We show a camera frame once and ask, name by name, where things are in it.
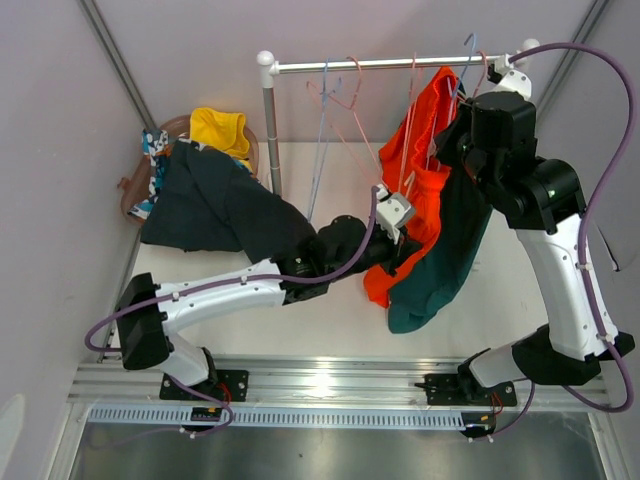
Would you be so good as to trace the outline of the teal green shorts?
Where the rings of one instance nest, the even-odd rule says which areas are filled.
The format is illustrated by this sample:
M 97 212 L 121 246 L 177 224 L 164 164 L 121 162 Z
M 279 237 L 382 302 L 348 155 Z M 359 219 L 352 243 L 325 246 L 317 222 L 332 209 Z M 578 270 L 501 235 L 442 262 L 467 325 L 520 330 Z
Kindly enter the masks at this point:
M 441 192 L 441 231 L 435 245 L 391 288 L 391 333 L 422 328 L 454 300 L 471 271 L 491 213 L 491 205 L 468 175 L 453 170 Z

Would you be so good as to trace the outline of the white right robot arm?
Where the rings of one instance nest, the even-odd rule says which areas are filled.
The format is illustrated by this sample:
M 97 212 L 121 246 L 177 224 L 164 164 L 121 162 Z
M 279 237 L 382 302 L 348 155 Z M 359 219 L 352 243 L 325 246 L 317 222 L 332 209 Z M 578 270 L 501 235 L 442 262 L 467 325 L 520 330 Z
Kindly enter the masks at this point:
M 579 243 L 586 202 L 576 171 L 537 155 L 536 109 L 520 94 L 490 92 L 461 103 L 436 137 L 438 160 L 460 173 L 506 219 L 524 247 L 548 321 L 534 333 L 466 360 L 458 395 L 479 403 L 494 386 L 527 379 L 582 386 L 635 340 L 607 317 L 590 253 Z

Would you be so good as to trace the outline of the dark navy shorts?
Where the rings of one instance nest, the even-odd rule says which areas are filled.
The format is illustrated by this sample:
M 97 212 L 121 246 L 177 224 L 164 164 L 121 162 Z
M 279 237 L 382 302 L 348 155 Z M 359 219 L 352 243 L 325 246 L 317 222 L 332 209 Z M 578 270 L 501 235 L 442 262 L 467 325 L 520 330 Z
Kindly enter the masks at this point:
M 141 242 L 187 252 L 243 252 L 257 263 L 315 234 L 296 207 L 229 155 L 178 142 L 164 187 L 141 228 Z

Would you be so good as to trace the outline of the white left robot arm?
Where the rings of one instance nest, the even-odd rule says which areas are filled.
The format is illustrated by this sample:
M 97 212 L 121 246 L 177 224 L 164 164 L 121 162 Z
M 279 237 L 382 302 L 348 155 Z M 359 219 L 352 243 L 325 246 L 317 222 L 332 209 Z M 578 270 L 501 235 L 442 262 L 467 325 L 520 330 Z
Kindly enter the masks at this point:
M 293 249 L 243 270 L 183 283 L 134 276 L 116 311 L 120 355 L 128 371 L 160 369 L 197 400 L 217 387 L 213 358 L 182 330 L 215 317 L 257 307 L 282 307 L 327 293 L 329 286 L 374 266 L 397 275 L 421 248 L 405 227 L 388 233 L 343 215 Z

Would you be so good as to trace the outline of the yellow shorts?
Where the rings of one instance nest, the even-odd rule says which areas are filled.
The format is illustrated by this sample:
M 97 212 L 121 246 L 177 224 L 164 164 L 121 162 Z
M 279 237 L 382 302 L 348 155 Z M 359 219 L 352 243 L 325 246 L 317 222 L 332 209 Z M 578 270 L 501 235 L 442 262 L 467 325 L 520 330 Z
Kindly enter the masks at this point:
M 226 153 L 245 170 L 254 173 L 249 160 L 251 145 L 244 133 L 245 126 L 246 116 L 243 113 L 199 107 L 190 116 L 190 138 Z

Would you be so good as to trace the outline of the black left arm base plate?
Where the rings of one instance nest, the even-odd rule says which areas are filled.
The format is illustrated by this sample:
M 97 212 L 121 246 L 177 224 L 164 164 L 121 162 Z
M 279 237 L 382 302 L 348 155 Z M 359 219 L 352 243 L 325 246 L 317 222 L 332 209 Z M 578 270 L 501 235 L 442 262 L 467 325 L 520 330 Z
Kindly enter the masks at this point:
M 206 380 L 191 389 L 225 402 L 245 402 L 250 374 L 247 370 L 218 370 L 216 380 Z M 179 387 L 167 374 L 163 375 L 159 391 L 161 400 L 197 401 L 200 396 Z

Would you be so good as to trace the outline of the pink wire hanger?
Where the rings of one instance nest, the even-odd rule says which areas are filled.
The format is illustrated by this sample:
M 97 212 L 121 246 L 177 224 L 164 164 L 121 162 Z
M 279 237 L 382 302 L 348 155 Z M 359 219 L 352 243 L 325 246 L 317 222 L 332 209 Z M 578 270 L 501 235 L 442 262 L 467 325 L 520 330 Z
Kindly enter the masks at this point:
M 361 174 L 363 175 L 363 177 L 366 179 L 366 181 L 372 185 L 372 186 L 376 186 L 378 184 L 382 183 L 382 167 L 380 166 L 379 160 L 377 155 L 374 153 L 371 144 L 367 138 L 367 135 L 362 127 L 362 124 L 358 118 L 358 114 L 357 114 L 357 110 L 356 110 L 356 104 L 357 104 L 357 100 L 358 100 L 358 95 L 360 92 L 360 88 L 361 88 L 361 84 L 362 84 L 362 68 L 360 66 L 359 61 L 353 57 L 353 56 L 347 56 L 347 59 L 349 61 L 351 61 L 357 70 L 357 83 L 356 86 L 353 90 L 353 92 L 351 93 L 351 96 L 349 99 L 346 100 L 342 100 L 341 99 L 341 94 L 340 91 L 342 89 L 342 78 L 339 77 L 335 83 L 335 85 L 333 87 L 328 87 L 328 89 L 335 89 L 336 92 L 331 94 L 329 96 L 329 102 L 328 102 L 328 106 L 327 106 L 327 124 L 326 126 L 328 126 L 334 133 L 335 135 L 339 138 L 339 140 L 342 142 L 343 145 L 345 145 L 347 147 L 347 150 L 349 152 L 349 154 L 351 155 L 351 158 L 356 162 L 356 164 L 358 165 Z M 316 93 L 319 92 L 319 90 L 321 89 L 321 85 L 318 86 L 316 85 L 313 81 L 307 81 L 306 82 L 306 91 L 307 93 L 310 95 L 311 99 L 312 96 L 315 95 Z M 320 109 L 320 101 L 319 100 L 313 100 L 314 104 Z M 362 142 L 364 143 L 364 145 L 367 148 L 367 151 L 372 159 L 371 162 L 369 163 L 365 163 L 364 160 L 352 149 L 351 144 L 344 138 L 344 136 L 342 135 L 341 131 L 339 130 L 337 123 L 333 121 L 333 118 L 328 114 L 328 108 L 329 105 L 331 103 L 334 103 L 336 105 L 338 105 L 340 108 L 348 111 L 351 113 L 353 120 L 355 122 L 355 125 L 357 126 L 357 129 L 360 133 Z
M 404 139 L 403 139 L 401 165 L 400 165 L 399 181 L 398 181 L 399 193 L 402 192 L 402 186 L 405 180 L 405 170 L 406 170 L 408 152 L 409 152 L 409 140 L 410 140 L 411 130 L 412 130 L 414 116 L 415 116 L 415 113 L 414 113 L 415 101 L 417 96 L 419 95 L 419 87 L 420 87 L 421 79 L 423 75 L 423 70 L 417 66 L 417 54 L 413 55 L 410 71 L 411 71 L 411 74 L 410 74 L 410 84 L 409 84 L 409 92 L 408 92 L 408 109 L 405 117 Z
M 482 59 L 482 70 L 481 70 L 481 76 L 479 77 L 476 83 L 476 86 L 473 90 L 472 97 L 475 97 L 478 95 L 482 85 L 487 81 L 488 72 L 489 72 L 489 61 L 488 61 L 487 54 L 483 50 L 477 50 L 476 53 Z

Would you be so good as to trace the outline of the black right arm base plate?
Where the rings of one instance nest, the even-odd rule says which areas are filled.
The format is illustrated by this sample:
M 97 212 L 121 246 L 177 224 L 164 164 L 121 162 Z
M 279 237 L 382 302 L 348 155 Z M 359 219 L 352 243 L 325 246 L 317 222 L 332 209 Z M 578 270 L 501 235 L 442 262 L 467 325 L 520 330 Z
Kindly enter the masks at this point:
M 431 406 L 515 407 L 517 394 L 512 382 L 482 387 L 473 378 L 452 373 L 431 373 L 413 384 L 422 390 Z

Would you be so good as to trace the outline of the patterned blue orange shorts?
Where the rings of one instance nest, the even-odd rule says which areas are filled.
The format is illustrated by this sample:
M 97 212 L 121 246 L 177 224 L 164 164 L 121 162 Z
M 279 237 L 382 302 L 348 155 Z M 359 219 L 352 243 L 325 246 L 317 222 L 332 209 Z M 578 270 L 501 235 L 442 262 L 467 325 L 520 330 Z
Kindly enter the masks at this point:
M 141 133 L 142 156 L 150 162 L 149 196 L 136 204 L 129 214 L 146 221 L 164 187 L 166 167 L 169 164 L 172 145 L 166 130 L 144 129 Z

